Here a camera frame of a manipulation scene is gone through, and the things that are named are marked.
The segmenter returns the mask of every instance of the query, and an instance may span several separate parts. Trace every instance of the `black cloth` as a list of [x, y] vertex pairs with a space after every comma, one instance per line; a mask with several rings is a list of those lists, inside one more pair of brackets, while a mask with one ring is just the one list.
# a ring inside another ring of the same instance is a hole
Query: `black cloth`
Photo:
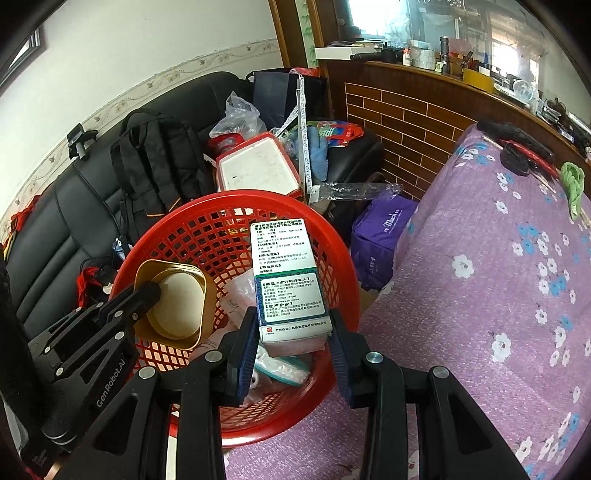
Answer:
[[548, 147], [509, 122], [496, 124], [488, 120], [481, 120], [476, 124], [476, 127], [496, 142], [499, 140], [513, 140], [539, 155], [548, 163], [554, 163], [554, 153]]

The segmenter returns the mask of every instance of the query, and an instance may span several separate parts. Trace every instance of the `white label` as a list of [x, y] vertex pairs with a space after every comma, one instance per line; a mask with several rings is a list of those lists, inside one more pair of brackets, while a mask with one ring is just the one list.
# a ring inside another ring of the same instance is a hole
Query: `white label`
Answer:
[[322, 315], [326, 311], [314, 273], [262, 280], [261, 290], [268, 323]]
[[255, 276], [316, 267], [301, 218], [254, 223], [251, 241]]

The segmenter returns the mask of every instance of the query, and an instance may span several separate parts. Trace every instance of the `plastic bag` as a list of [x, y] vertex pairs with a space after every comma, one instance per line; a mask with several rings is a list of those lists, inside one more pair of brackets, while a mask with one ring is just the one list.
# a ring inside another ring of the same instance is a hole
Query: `plastic bag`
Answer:
[[226, 100], [226, 116], [213, 127], [209, 136], [216, 138], [224, 134], [240, 134], [244, 140], [248, 140], [266, 131], [255, 106], [232, 92]]
[[323, 183], [318, 191], [318, 198], [322, 200], [373, 200], [382, 195], [395, 197], [402, 191], [402, 186], [391, 183]]

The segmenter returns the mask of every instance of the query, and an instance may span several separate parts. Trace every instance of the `black bag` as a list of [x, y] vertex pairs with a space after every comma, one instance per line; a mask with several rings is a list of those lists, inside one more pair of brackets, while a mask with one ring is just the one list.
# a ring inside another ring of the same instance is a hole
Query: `black bag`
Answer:
[[[128, 129], [136, 113], [149, 116]], [[125, 117], [111, 147], [111, 162], [124, 194], [122, 231], [132, 244], [176, 207], [215, 191], [191, 127], [150, 109], [139, 108]]]
[[[254, 76], [252, 104], [259, 110], [267, 129], [280, 127], [296, 106], [298, 76], [290, 69], [271, 69], [251, 72]], [[306, 90], [306, 118], [323, 117], [326, 79], [304, 75]]]

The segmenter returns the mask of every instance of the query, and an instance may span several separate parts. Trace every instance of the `black backpack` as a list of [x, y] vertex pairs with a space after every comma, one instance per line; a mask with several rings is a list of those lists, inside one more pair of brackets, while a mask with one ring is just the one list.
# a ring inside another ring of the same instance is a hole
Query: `black backpack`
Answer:
[[[128, 128], [136, 113], [150, 117]], [[154, 110], [138, 108], [125, 117], [111, 162], [124, 194], [122, 231], [132, 244], [176, 207], [215, 191], [191, 127]]]

